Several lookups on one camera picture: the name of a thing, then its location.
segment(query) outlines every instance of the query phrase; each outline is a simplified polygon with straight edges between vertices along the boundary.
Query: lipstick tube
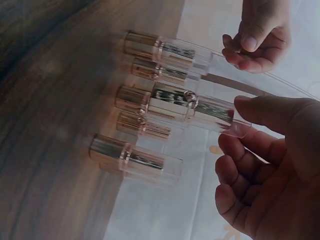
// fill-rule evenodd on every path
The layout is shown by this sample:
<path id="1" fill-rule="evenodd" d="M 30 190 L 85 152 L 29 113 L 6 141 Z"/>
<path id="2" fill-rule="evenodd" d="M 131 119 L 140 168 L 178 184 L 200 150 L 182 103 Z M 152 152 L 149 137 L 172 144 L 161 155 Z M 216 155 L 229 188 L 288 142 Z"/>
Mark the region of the lipstick tube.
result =
<path id="1" fill-rule="evenodd" d="M 201 75 L 168 64 L 160 65 L 150 60 L 135 57 L 131 74 L 140 78 L 182 87 L 191 91 L 198 89 Z"/>
<path id="2" fill-rule="evenodd" d="M 123 51 L 125 54 L 148 58 L 161 65 L 167 64 L 201 75 L 208 74 L 213 61 L 213 53 L 203 47 L 138 31 L 128 32 Z"/>
<path id="3" fill-rule="evenodd" d="M 158 140 L 171 146 L 178 146 L 184 138 L 184 128 L 169 125 L 156 119 L 146 118 L 127 111 L 121 111 L 116 120 L 118 131 L 146 138 Z"/>
<path id="4" fill-rule="evenodd" d="M 183 167 L 181 159 L 103 135 L 94 137 L 89 155 L 103 171 L 164 188 L 178 182 Z"/>
<path id="5" fill-rule="evenodd" d="M 233 103 L 159 82 L 152 92 L 122 86 L 115 106 L 184 128 L 196 126 L 237 138 L 243 138 L 252 125 L 240 116 Z"/>

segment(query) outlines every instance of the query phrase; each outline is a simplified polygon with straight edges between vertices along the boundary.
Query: wood grain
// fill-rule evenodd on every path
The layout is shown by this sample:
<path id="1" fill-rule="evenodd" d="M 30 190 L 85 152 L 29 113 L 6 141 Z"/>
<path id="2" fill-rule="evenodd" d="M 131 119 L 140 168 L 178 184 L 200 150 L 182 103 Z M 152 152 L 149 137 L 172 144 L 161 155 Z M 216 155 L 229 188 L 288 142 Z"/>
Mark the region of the wood grain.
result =
<path id="1" fill-rule="evenodd" d="M 93 1 L 0 1 L 0 77 L 45 34 Z"/>
<path id="2" fill-rule="evenodd" d="M 102 239 L 121 184 L 89 159 L 120 84 L 127 30 L 177 33 L 183 0 L 100 0 L 59 25 L 0 84 L 0 239 Z"/>

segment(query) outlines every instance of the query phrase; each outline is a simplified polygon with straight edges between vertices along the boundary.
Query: fingernail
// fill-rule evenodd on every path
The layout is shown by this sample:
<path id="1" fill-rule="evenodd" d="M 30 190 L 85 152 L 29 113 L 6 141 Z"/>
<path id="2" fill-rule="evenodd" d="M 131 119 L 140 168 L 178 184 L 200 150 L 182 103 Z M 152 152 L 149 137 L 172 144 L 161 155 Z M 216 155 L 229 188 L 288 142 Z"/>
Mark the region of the fingernail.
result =
<path id="1" fill-rule="evenodd" d="M 252 36 L 246 36 L 242 42 L 249 48 L 248 50 L 254 51 L 258 44 L 257 40 Z"/>
<path id="2" fill-rule="evenodd" d="M 237 101 L 237 102 L 239 102 L 239 101 L 248 102 L 250 100 L 251 100 L 251 98 L 247 97 L 247 96 L 236 96 L 235 99 L 234 99 L 234 101 Z"/>

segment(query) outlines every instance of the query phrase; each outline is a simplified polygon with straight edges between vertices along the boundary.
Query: hand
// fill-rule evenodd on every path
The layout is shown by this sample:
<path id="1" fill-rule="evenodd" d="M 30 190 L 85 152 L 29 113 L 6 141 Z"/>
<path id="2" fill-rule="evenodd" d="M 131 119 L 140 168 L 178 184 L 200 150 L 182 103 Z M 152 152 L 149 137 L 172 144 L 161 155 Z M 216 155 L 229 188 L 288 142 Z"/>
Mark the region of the hand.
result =
<path id="1" fill-rule="evenodd" d="M 255 129 L 243 139 L 219 137 L 219 213 L 254 240 L 320 239 L 320 102 L 268 96 L 234 104 L 244 119 L 285 139 Z"/>
<path id="2" fill-rule="evenodd" d="M 243 0 L 238 34 L 222 37 L 225 59 L 254 74 L 274 69 L 291 44 L 289 1 Z"/>

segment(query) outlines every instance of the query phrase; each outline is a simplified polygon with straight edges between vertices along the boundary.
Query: white fabric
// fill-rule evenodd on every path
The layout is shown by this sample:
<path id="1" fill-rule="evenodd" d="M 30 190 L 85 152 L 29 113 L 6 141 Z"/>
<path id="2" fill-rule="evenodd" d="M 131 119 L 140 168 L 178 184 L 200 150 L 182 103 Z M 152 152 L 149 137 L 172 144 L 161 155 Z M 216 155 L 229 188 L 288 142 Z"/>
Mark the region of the white fabric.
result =
<path id="1" fill-rule="evenodd" d="M 186 0 L 178 30 L 178 38 L 219 52 L 221 36 L 234 35 L 241 16 L 240 0 Z M 270 75 L 242 72 L 216 56 L 210 72 L 249 84 L 271 94 L 306 97 L 311 93 L 320 98 L 320 1 L 292 0 L 293 44 L 283 62 Z M 200 91 L 231 101 L 245 95 L 234 89 L 201 82 Z M 281 138 L 269 129 L 260 130 Z M 230 228 L 217 212 L 215 174 L 218 155 L 208 152 L 216 146 L 218 134 L 192 127 L 179 148 L 138 142 L 165 154 L 183 158 L 184 168 L 179 184 L 163 191 L 140 182 L 125 180 L 106 229 L 104 240 L 246 240 L 247 236 Z"/>

